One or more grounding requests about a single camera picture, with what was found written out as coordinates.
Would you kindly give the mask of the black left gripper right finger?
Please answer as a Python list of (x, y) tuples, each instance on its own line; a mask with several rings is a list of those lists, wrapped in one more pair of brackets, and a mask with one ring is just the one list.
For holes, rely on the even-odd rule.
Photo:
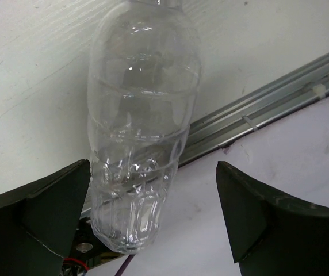
[(216, 183), (241, 275), (329, 275), (329, 208), (219, 162)]

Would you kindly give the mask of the clear unlabelled plastic bottle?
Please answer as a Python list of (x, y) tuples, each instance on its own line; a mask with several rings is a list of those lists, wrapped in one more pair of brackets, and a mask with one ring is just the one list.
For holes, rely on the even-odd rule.
[(155, 240), (201, 73), (181, 1), (122, 1), (99, 24), (87, 83), (90, 219), (110, 250), (133, 255)]

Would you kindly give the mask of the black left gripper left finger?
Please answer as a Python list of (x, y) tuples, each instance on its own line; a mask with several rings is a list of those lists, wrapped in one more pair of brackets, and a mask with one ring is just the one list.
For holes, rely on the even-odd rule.
[(0, 194), (0, 275), (59, 275), (89, 182), (90, 163), (82, 159)]

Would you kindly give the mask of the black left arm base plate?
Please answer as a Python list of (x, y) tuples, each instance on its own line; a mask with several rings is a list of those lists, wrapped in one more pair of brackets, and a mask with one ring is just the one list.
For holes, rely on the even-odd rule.
[(82, 218), (75, 231), (68, 257), (60, 275), (83, 275), (88, 270), (122, 257), (102, 244), (93, 233), (90, 219)]

